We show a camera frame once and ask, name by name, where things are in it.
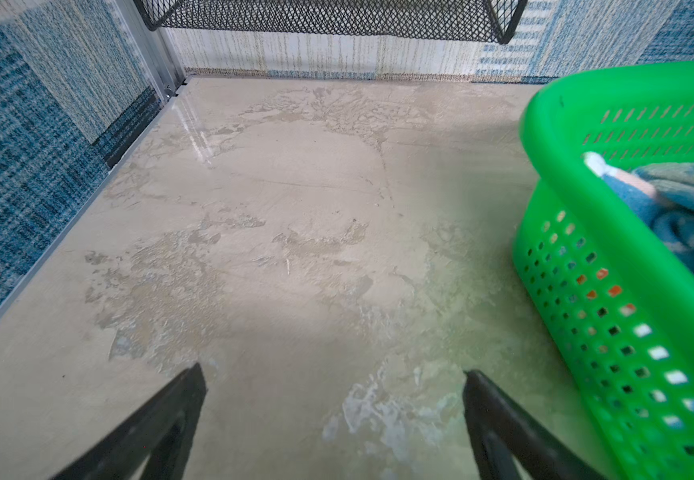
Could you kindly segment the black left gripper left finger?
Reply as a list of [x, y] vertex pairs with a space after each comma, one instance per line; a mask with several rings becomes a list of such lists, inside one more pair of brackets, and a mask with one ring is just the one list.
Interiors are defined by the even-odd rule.
[[56, 479], [181, 479], [207, 393], [201, 365], [181, 371]]

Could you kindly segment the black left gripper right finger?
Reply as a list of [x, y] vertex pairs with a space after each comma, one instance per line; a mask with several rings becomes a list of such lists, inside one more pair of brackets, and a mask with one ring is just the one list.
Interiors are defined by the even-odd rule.
[[482, 479], [601, 479], [482, 371], [465, 372], [464, 416]]

